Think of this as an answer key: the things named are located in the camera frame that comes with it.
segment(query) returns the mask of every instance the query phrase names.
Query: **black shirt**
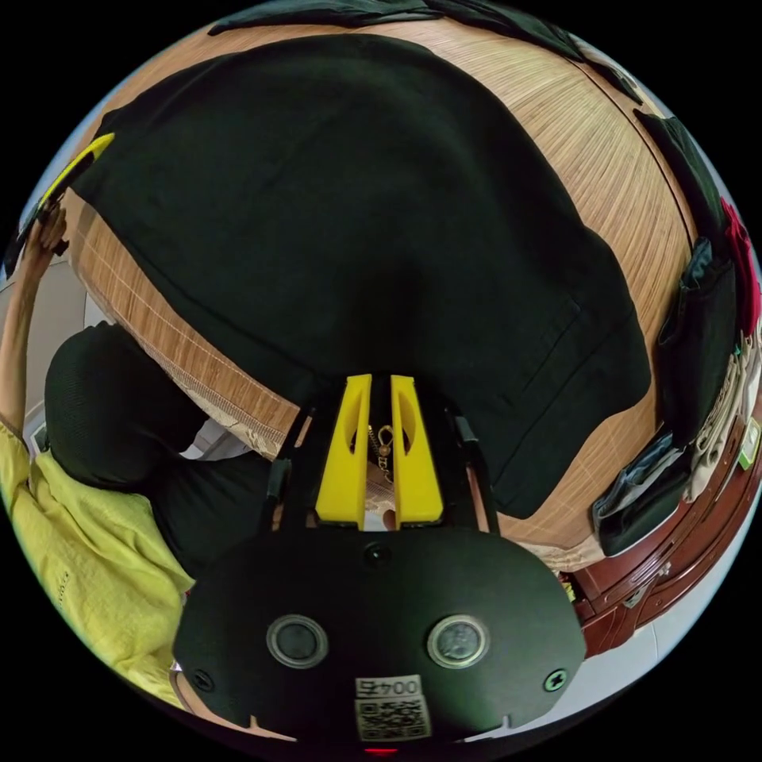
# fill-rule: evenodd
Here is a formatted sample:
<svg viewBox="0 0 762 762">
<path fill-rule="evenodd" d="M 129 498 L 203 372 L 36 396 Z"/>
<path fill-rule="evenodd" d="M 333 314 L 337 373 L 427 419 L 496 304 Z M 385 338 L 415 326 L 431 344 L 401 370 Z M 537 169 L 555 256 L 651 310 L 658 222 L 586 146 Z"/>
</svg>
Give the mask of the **black shirt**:
<svg viewBox="0 0 762 762">
<path fill-rule="evenodd" d="M 426 48 L 221 56 L 107 114 L 112 131 L 75 191 L 182 319 L 298 405 L 337 376 L 436 380 L 506 514 L 534 513 L 648 390 L 614 254 L 510 111 Z"/>
</svg>

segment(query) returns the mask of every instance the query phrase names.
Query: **bamboo mat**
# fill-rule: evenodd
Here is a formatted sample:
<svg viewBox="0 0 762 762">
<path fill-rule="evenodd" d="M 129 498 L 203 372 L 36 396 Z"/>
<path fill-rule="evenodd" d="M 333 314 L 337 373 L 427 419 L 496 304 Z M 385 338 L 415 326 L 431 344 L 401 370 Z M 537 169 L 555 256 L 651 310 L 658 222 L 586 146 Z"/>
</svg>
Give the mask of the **bamboo mat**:
<svg viewBox="0 0 762 762">
<path fill-rule="evenodd" d="M 666 161 L 632 114 L 636 104 L 588 66 L 519 40 L 441 19 L 347 30 L 325 26 L 243 29 L 208 37 L 202 29 L 145 64 L 104 112 L 130 102 L 170 74 L 225 53 L 291 37 L 373 33 L 422 44 L 495 93 L 563 180 L 585 224 L 606 240 L 629 284 L 649 354 L 695 239 L 695 224 Z M 644 98 L 640 106 L 656 112 Z M 91 139 L 100 116 L 77 151 Z M 100 308 L 126 327 L 212 418 L 272 458 L 296 409 L 204 341 L 142 275 L 103 220 L 68 192 L 71 264 Z M 656 432 L 654 386 L 645 399 L 603 422 L 545 504 L 525 521 L 501 517 L 503 533 L 554 569 L 602 558 L 591 503 Z M 369 509 L 393 507 L 371 473 Z"/>
</svg>

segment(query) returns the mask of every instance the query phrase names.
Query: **person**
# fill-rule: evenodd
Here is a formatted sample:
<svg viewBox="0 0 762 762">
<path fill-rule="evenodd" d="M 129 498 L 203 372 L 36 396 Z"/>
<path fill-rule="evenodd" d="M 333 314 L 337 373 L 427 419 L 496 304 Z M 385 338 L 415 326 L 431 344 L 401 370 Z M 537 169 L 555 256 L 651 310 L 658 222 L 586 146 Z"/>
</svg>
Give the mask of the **person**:
<svg viewBox="0 0 762 762">
<path fill-rule="evenodd" d="M 22 434 L 29 329 L 65 229 L 58 206 L 34 225 L 11 286 L 0 342 L 2 501 L 40 585 L 101 661 L 150 695 L 241 730 L 172 671 L 172 644 L 194 581 L 258 530 L 270 464 L 255 452 L 183 457 L 206 414 L 125 329 L 105 322 L 53 356 L 44 390 L 49 449 L 30 463 Z M 383 520 L 394 529 L 393 511 Z M 248 732 L 285 738 L 255 718 Z"/>
</svg>

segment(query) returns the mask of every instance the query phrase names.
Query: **wooden cabinet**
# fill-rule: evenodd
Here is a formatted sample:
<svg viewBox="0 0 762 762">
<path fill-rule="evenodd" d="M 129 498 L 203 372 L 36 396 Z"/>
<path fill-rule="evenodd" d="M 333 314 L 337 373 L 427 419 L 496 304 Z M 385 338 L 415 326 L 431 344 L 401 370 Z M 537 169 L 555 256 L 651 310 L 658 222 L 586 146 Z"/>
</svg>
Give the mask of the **wooden cabinet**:
<svg viewBox="0 0 762 762">
<path fill-rule="evenodd" d="M 755 418 L 762 418 L 762 397 Z M 654 534 L 616 558 L 571 577 L 578 591 L 587 655 L 617 648 L 668 611 L 714 566 L 743 524 L 762 479 L 762 454 L 748 471 L 737 465 L 745 426 L 737 419 L 707 489 L 681 503 Z"/>
</svg>

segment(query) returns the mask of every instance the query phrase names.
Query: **qr code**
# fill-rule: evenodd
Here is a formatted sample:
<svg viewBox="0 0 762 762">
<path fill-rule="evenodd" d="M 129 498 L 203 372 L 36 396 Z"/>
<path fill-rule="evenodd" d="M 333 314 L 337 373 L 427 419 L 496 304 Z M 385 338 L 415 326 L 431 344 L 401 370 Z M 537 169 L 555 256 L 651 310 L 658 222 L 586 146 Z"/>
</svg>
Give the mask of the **qr code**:
<svg viewBox="0 0 762 762">
<path fill-rule="evenodd" d="M 362 741 L 404 741 L 431 735 L 423 696 L 358 700 L 355 706 Z"/>
</svg>

